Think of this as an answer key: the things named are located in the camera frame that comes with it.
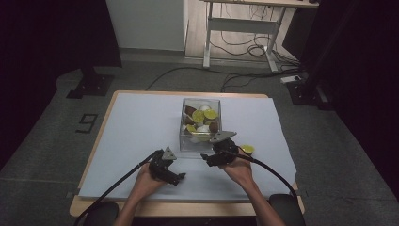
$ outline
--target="wooden floor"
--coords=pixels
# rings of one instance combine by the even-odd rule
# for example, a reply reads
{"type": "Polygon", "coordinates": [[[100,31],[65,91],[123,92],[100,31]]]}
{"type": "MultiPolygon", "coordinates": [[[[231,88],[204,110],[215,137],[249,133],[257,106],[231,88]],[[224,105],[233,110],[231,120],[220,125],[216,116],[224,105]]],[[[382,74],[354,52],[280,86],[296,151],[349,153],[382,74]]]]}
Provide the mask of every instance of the wooden floor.
{"type": "MultiPolygon", "coordinates": [[[[209,5],[199,0],[188,1],[189,7],[189,27],[187,32],[187,41],[185,48],[186,57],[203,57],[204,44],[206,39],[206,20],[207,13],[209,12],[209,5]]],[[[261,7],[261,6],[250,6],[250,5],[236,5],[236,4],[214,4],[213,16],[223,18],[235,18],[235,19],[250,19],[250,20],[272,20],[276,21],[279,17],[281,8],[279,7],[261,7]]],[[[287,32],[288,26],[293,18],[295,9],[287,8],[282,25],[279,30],[279,35],[276,40],[274,49],[278,50],[279,53],[284,54],[288,57],[293,57],[283,47],[281,47],[287,32]]],[[[249,34],[239,32],[220,32],[212,31],[211,43],[215,46],[219,46],[229,52],[219,49],[211,45],[211,59],[234,59],[234,60],[245,60],[245,61],[264,61],[266,62],[265,56],[252,56],[247,53],[247,49],[250,45],[254,45],[254,38],[256,37],[256,43],[260,45],[267,45],[268,35],[266,34],[249,34]]],[[[254,55],[261,54],[260,49],[252,51],[254,55]]]]}

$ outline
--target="wooden table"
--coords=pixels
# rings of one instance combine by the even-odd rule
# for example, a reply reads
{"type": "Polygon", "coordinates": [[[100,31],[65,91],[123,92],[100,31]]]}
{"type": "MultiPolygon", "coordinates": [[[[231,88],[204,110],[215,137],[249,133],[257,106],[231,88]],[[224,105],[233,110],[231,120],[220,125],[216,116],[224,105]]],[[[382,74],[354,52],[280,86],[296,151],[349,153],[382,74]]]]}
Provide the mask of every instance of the wooden table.
{"type": "Polygon", "coordinates": [[[256,34],[270,34],[271,40],[268,45],[264,47],[267,61],[269,62],[272,72],[277,72],[279,69],[271,56],[273,46],[276,42],[279,28],[281,26],[282,18],[284,17],[286,8],[317,8],[318,3],[309,3],[308,0],[200,0],[210,4],[208,25],[206,31],[206,42],[203,55],[203,67],[210,67],[211,60],[211,31],[231,31],[231,32],[246,32],[256,34]],[[241,4],[241,5],[257,5],[257,6],[272,6],[281,7],[279,18],[276,21],[253,21],[253,20],[238,20],[230,18],[216,18],[213,17],[213,3],[227,3],[227,4],[241,4]]]}
{"type": "MultiPolygon", "coordinates": [[[[85,171],[83,173],[82,179],[80,181],[79,187],[82,187],[82,184],[85,181],[86,175],[88,173],[89,166],[93,159],[94,154],[96,153],[97,147],[99,145],[100,139],[103,135],[104,128],[110,116],[112,107],[115,103],[115,100],[120,93],[138,93],[138,94],[157,94],[157,95],[184,95],[184,96],[192,96],[192,97],[200,97],[206,98],[209,96],[219,96],[219,97],[250,97],[250,98],[267,98],[266,95],[263,94],[237,94],[237,93],[205,93],[205,92],[159,92],[159,91],[117,91],[114,93],[114,96],[111,100],[111,103],[105,113],[103,124],[100,128],[97,139],[94,143],[91,155],[88,159],[88,163],[86,165],[85,171]]],[[[304,212],[304,206],[302,201],[299,198],[299,203],[302,212],[304,212]]],[[[94,200],[83,199],[77,195],[74,196],[72,205],[70,208],[70,214],[72,216],[79,216],[85,209],[87,209],[94,200]]],[[[113,200],[112,202],[116,202],[120,208],[122,208],[124,201],[122,200],[113,200]]],[[[141,217],[192,217],[192,216],[255,216],[255,212],[250,203],[235,203],[235,202],[155,202],[148,201],[142,202],[137,210],[136,216],[141,217]]]]}

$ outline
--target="human hand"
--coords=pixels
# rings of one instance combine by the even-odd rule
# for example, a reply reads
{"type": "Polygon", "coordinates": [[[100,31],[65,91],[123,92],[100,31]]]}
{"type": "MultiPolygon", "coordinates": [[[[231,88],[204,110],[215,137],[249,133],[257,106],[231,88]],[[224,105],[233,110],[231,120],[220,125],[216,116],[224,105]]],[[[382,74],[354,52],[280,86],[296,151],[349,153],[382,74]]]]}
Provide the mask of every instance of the human hand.
{"type": "MultiPolygon", "coordinates": [[[[239,154],[245,155],[241,148],[238,147],[238,150],[239,154]]],[[[219,167],[225,170],[230,178],[243,189],[254,186],[255,182],[253,181],[252,169],[249,161],[236,157],[230,164],[219,167]]]]}
{"type": "Polygon", "coordinates": [[[149,164],[144,164],[137,175],[135,185],[129,199],[136,199],[138,202],[150,196],[159,187],[165,185],[164,181],[154,180],[151,176],[149,164]]]}

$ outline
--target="person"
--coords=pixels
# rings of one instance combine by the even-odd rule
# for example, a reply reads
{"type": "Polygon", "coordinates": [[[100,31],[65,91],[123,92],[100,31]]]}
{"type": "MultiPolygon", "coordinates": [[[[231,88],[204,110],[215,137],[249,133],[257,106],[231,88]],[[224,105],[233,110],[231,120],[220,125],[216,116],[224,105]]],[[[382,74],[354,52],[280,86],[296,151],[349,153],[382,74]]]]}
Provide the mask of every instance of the person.
{"type": "MultiPolygon", "coordinates": [[[[252,169],[249,161],[237,157],[232,163],[220,166],[220,168],[225,170],[229,177],[247,193],[260,225],[285,225],[278,213],[264,198],[258,185],[253,180],[252,169]]],[[[135,185],[126,200],[126,203],[115,220],[114,226],[132,225],[138,204],[165,183],[166,182],[152,179],[149,164],[143,165],[137,175],[135,185]]]]}

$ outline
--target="desk leg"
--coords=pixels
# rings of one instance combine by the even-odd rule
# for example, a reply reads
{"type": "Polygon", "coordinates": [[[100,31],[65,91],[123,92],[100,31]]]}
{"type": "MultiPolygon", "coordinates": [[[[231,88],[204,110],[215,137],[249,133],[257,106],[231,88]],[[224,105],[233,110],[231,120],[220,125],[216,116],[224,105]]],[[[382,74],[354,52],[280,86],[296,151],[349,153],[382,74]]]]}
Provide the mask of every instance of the desk leg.
{"type": "Polygon", "coordinates": [[[277,35],[279,34],[279,28],[281,27],[281,22],[282,22],[282,18],[284,17],[284,13],[285,13],[285,7],[281,7],[281,12],[279,13],[279,18],[276,21],[276,27],[272,34],[272,39],[270,40],[267,47],[264,47],[267,61],[269,62],[270,69],[272,70],[273,73],[277,72],[279,70],[277,68],[274,58],[272,57],[272,50],[273,50],[274,44],[276,43],[277,35]]]}
{"type": "Polygon", "coordinates": [[[212,23],[212,10],[214,8],[214,4],[209,3],[209,15],[208,15],[208,25],[206,29],[206,42],[205,48],[203,50],[203,68],[208,69],[211,66],[211,23],[212,23]]]}

